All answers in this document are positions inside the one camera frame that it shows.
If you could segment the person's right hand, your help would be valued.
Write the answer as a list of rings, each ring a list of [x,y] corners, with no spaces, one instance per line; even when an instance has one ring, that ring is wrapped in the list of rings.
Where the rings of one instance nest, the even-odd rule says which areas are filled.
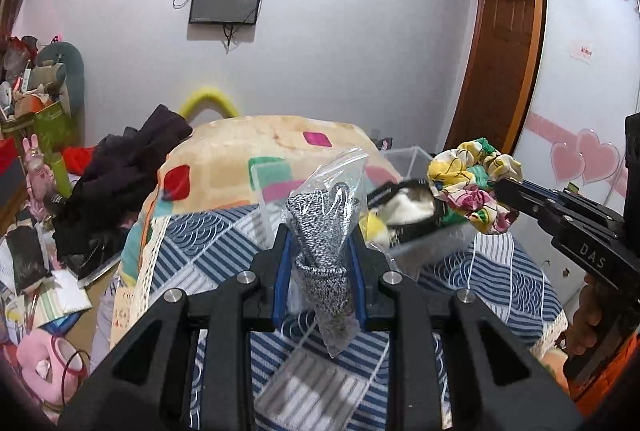
[[[565,331],[565,350],[568,356],[579,356],[592,349],[598,342],[597,327],[602,319],[598,301],[599,281],[587,274],[579,292],[578,309]]]

